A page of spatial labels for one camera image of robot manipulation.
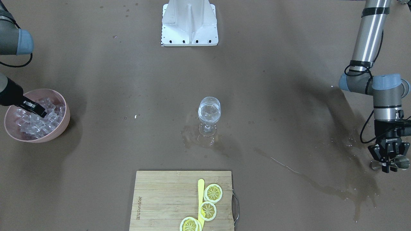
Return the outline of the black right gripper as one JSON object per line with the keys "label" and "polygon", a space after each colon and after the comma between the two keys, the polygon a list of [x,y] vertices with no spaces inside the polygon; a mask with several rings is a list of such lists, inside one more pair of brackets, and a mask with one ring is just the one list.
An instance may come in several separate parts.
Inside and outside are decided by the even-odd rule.
{"label": "black right gripper", "polygon": [[40,117],[47,115],[47,110],[35,101],[24,99],[23,89],[20,85],[8,77],[1,77],[0,105],[2,106],[19,106],[22,109],[36,114]]}

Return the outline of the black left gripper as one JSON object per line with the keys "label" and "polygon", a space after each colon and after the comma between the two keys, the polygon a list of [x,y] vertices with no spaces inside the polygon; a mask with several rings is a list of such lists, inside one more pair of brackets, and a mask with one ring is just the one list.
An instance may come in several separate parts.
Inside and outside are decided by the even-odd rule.
{"label": "black left gripper", "polygon": [[[397,137],[407,137],[411,135],[410,119],[399,119],[391,121],[374,120],[374,133],[376,144],[368,146],[368,150],[375,161],[381,164],[381,169],[389,173],[390,143],[380,144],[382,140]],[[406,156],[410,143],[393,143],[393,158]]]}

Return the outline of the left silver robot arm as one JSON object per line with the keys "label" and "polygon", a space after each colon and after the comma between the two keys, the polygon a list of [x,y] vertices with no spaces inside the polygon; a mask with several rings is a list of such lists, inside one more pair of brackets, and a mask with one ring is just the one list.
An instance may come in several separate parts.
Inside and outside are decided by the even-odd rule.
{"label": "left silver robot arm", "polygon": [[405,118],[402,99],[410,93],[410,83],[400,74],[374,75],[371,70],[379,56],[384,26],[390,13],[390,0],[366,0],[350,63],[339,80],[339,88],[372,96],[375,143],[368,146],[374,166],[385,172],[410,167],[410,118]]}

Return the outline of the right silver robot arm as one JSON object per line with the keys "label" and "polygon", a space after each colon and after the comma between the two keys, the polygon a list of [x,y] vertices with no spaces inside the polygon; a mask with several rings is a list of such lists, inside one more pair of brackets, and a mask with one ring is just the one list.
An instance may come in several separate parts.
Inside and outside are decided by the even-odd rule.
{"label": "right silver robot arm", "polygon": [[[0,54],[2,56],[30,55],[25,64],[11,65],[1,62],[1,65],[11,68],[25,67],[31,63],[33,58],[34,41],[32,35],[27,30],[21,29],[2,1],[0,4]],[[20,107],[39,117],[47,115],[44,107],[24,96],[22,87],[4,74],[0,76],[0,104]]]}

